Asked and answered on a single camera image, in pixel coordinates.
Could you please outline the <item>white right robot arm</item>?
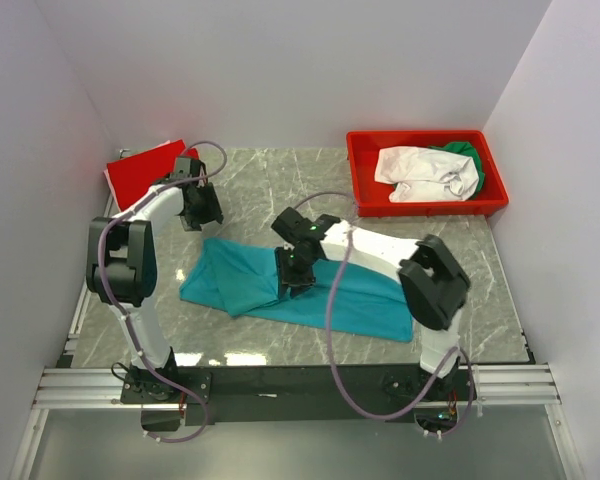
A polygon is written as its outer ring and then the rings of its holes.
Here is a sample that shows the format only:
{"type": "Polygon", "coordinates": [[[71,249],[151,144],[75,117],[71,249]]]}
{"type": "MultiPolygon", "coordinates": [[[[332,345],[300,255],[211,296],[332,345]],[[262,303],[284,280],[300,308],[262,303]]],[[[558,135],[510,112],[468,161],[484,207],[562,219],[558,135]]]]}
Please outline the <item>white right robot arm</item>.
{"type": "Polygon", "coordinates": [[[431,400],[452,391],[461,356],[460,319],[471,282],[439,237],[396,238],[333,215],[311,220],[292,207],[276,217],[272,229],[286,242],[274,250],[281,298],[312,289],[319,261],[337,262],[338,278],[353,265],[396,282],[421,326],[420,390],[431,400]]]}

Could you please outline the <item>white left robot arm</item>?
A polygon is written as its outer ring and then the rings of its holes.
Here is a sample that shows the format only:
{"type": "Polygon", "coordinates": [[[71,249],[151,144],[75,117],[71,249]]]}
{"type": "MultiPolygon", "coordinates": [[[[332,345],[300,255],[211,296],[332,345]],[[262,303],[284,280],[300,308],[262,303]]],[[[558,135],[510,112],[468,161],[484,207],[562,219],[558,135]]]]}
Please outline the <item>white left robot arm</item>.
{"type": "Polygon", "coordinates": [[[158,265],[154,237],[173,217],[186,231],[223,222],[206,164],[190,148],[126,210],[89,226],[86,285],[116,314],[131,355],[124,387],[157,402],[173,399],[180,378],[154,301],[158,265]]]}

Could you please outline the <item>teal t-shirt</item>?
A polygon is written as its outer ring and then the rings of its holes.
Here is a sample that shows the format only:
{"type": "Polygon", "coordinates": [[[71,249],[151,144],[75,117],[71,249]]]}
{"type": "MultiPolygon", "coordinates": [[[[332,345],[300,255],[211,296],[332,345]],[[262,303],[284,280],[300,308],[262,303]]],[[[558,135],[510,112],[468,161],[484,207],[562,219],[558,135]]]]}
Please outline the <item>teal t-shirt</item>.
{"type": "MultiPolygon", "coordinates": [[[[339,264],[314,265],[316,284],[295,298],[278,298],[274,250],[220,238],[207,239],[180,287],[180,299],[227,312],[323,328],[329,291],[339,264]]],[[[387,277],[349,264],[338,285],[332,329],[400,342],[413,338],[413,320],[401,287],[387,277]]]]}

